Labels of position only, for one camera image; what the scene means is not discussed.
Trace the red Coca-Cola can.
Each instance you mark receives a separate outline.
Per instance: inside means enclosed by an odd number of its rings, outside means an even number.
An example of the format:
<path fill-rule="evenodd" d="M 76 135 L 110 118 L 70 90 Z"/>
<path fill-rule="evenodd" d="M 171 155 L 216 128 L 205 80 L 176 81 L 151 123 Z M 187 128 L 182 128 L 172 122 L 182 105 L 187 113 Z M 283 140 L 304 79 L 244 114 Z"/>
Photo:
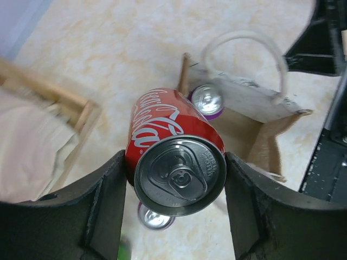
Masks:
<path fill-rule="evenodd" d="M 186 216 L 223 190 L 227 164 L 217 130 L 179 91 L 155 88 L 131 111 L 127 179 L 138 199 L 166 216 Z"/>

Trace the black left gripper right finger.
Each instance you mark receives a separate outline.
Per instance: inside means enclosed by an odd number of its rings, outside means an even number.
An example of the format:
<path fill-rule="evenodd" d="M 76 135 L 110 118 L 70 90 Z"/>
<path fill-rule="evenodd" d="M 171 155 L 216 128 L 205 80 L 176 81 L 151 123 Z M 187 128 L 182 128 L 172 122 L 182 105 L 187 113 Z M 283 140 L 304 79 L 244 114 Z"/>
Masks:
<path fill-rule="evenodd" d="M 226 153 L 236 259 L 346 259 L 346 206 L 313 198 Z"/>

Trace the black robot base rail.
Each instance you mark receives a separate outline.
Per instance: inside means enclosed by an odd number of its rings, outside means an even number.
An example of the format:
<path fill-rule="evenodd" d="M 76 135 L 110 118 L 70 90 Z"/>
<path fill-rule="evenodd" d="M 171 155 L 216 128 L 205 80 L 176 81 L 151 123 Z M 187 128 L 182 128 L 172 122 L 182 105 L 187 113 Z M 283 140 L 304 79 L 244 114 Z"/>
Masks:
<path fill-rule="evenodd" d="M 288 187 L 346 204 L 346 1 L 315 1 L 285 55 L 294 99 L 313 113 L 281 137 Z"/>

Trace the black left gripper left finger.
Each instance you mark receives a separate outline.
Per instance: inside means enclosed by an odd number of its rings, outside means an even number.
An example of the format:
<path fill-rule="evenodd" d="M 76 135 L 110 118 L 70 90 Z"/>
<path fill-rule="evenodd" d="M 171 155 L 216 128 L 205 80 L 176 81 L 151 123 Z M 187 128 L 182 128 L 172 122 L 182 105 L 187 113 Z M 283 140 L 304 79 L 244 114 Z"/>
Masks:
<path fill-rule="evenodd" d="M 37 201 L 1 203 L 1 259 L 116 259 L 125 152 Z"/>

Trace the burlap canvas tote bag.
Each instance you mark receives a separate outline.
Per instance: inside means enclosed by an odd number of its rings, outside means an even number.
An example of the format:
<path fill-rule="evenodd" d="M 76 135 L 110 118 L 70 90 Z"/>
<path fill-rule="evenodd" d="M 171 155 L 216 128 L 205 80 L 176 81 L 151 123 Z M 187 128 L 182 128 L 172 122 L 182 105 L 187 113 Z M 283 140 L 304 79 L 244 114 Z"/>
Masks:
<path fill-rule="evenodd" d="M 262 44 L 273 56 L 280 75 L 278 92 L 265 88 L 254 80 L 215 69 L 211 53 L 232 40 L 249 39 Z M 246 156 L 246 163 L 270 179 L 285 183 L 281 172 L 281 155 L 277 136 L 288 131 L 301 117 L 312 110 L 301 108 L 287 97 L 288 64 L 279 47 L 265 34 L 256 30 L 236 30 L 212 39 L 195 62 L 189 53 L 182 55 L 182 69 L 177 89 L 188 97 L 199 85 L 212 84 L 224 94 L 224 110 L 242 115 L 261 124 Z"/>

